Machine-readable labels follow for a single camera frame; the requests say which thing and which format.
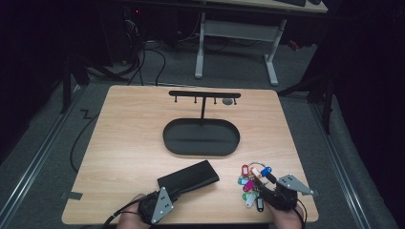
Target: black oval tray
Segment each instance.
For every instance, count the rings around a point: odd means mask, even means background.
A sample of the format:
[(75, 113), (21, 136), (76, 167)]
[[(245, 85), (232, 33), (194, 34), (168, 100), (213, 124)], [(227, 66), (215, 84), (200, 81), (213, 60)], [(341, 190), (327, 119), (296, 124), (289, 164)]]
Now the black oval tray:
[(179, 118), (163, 130), (166, 148), (181, 156), (228, 156), (240, 138), (238, 129), (222, 119)]

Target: hand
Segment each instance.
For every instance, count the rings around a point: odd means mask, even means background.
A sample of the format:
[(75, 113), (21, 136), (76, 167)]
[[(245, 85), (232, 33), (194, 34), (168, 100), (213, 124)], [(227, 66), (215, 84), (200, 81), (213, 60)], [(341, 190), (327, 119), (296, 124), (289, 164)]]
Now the hand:
[[(131, 201), (134, 201), (139, 198), (145, 197), (144, 194), (139, 194), (136, 197), (134, 197)], [(143, 223), (143, 221), (140, 219), (140, 216), (137, 215), (138, 213), (138, 203), (135, 203), (129, 207), (127, 207), (125, 210), (122, 212), (132, 212), (132, 213), (121, 213), (121, 216), (119, 217), (119, 222), (117, 229), (149, 229), (151, 226)]]
[[(273, 215), (274, 225), (277, 229), (301, 229), (302, 223), (297, 214), (292, 211), (279, 211), (271, 206), (269, 203), (265, 202), (268, 210), (270, 210)], [(295, 208), (298, 213), (303, 217), (303, 209), (297, 205)]]

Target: wooden table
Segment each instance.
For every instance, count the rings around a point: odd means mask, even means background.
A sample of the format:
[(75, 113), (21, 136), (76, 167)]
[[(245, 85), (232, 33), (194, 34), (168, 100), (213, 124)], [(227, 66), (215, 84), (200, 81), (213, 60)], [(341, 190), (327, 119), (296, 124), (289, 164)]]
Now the wooden table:
[[(237, 105), (207, 98), (205, 117), (233, 123), (241, 134), (236, 151), (226, 157), (177, 156), (163, 143), (162, 131), (179, 117), (200, 117), (201, 100), (174, 97), (171, 90), (240, 93)], [(67, 224), (100, 224), (138, 193), (158, 191), (157, 179), (208, 159), (220, 181), (182, 195), (160, 223), (272, 222), (270, 212), (247, 209), (237, 183), (243, 164), (260, 161), (276, 177), (293, 174), (307, 180), (277, 93), (270, 90), (113, 86), (107, 94), (92, 139), (62, 216)], [(318, 213), (312, 197), (299, 195), (308, 221)]]

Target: colorful key fob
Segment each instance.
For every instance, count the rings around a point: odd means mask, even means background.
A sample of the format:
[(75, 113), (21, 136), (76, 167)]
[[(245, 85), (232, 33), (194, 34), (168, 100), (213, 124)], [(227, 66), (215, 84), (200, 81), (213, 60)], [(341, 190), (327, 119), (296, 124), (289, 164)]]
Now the colorful key fob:
[(242, 166), (242, 177), (249, 177), (249, 167), (247, 165)]
[(259, 212), (263, 212), (263, 210), (265, 210), (265, 204), (263, 203), (263, 199), (262, 198), (256, 198), (256, 207), (257, 207), (257, 211)]
[(250, 173), (252, 173), (257, 178), (262, 178), (262, 174), (255, 167), (250, 168)]
[(251, 193), (243, 193), (242, 194), (242, 198), (244, 199), (244, 201), (247, 200), (247, 198), (250, 196)]
[(265, 177), (268, 173), (271, 173), (271, 168), (270, 167), (266, 167), (265, 169), (263, 169), (261, 172), (262, 177)]
[(243, 190), (244, 190), (245, 193), (247, 193), (247, 192), (249, 192), (250, 190), (252, 190), (253, 187), (254, 187), (254, 181), (250, 179), (250, 180), (247, 182), (247, 184), (244, 185)]
[(238, 183), (240, 185), (245, 185), (250, 181), (250, 179), (248, 177), (239, 177), (238, 179)]
[(253, 194), (253, 193), (250, 194), (249, 197), (247, 197), (247, 200), (245, 202), (246, 208), (250, 208), (253, 205), (255, 199), (256, 199), (256, 194)]

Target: gray carpet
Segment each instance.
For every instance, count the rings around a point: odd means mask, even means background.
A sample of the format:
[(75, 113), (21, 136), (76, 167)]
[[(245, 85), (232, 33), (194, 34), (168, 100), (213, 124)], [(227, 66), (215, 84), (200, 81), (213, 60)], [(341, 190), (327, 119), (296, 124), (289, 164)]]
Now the gray carpet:
[[(196, 48), (178, 46), (176, 49), (160, 43), (150, 43), (148, 48), (158, 47), (166, 63), (159, 78), (163, 84), (179, 84), (200, 87), (271, 89), (281, 91), (299, 82), (316, 47), (303, 48), (297, 52), (281, 46), (276, 53), (274, 65), (279, 77), (277, 88), (269, 85), (263, 57), (249, 53), (235, 53), (232, 47), (220, 52), (207, 51), (204, 63), (204, 76), (194, 78)], [(208, 49), (218, 49), (221, 45), (212, 45)], [(145, 52), (145, 64), (141, 75), (146, 83), (154, 83), (163, 66), (163, 58), (155, 52)], [(112, 70), (120, 71), (124, 67), (116, 66)], [(139, 76), (133, 85), (139, 85)], [(71, 191), (75, 181), (75, 172), (70, 165), (70, 153), (81, 130), (89, 123), (89, 117), (98, 114), (105, 95), (111, 85), (117, 82), (106, 78), (92, 77), (92, 82), (77, 100), (67, 116), (64, 125), (37, 174), (30, 190), (19, 205), (10, 221), (10, 228), (81, 228), (83, 225), (64, 225), (61, 221), (66, 199), (60, 198), (63, 192)], [(9, 196), (20, 178), (30, 165), (43, 140), (57, 121), (61, 109), (61, 87), (53, 93), (52, 99), (32, 120), (29, 130), (24, 134), (9, 158), (0, 166), (1, 197), (0, 206), (7, 203)], [(319, 220), (308, 224), (308, 228), (358, 228), (352, 214), (339, 175), (333, 169), (330, 157), (330, 145), (319, 127), (314, 111), (315, 105), (309, 105), (303, 93), (282, 97), (281, 103), (288, 120), (292, 137), (301, 158), (304, 170), (312, 189), (319, 193), (315, 203), (319, 211)], [(90, 140), (93, 122), (78, 139), (73, 150), (74, 166), (79, 167)], [(373, 182), (358, 158), (352, 145), (346, 126), (339, 113), (338, 104), (333, 103), (331, 116), (331, 136), (342, 163), (351, 178), (354, 190), (359, 195), (361, 206), (367, 214), (370, 228), (396, 228), (391, 214), (384, 206), (383, 199), (376, 192)], [(242, 228), (246, 225), (194, 225), (192, 228)], [(266, 225), (249, 225), (249, 228), (268, 228)], [(179, 228), (157, 226), (156, 228)]]

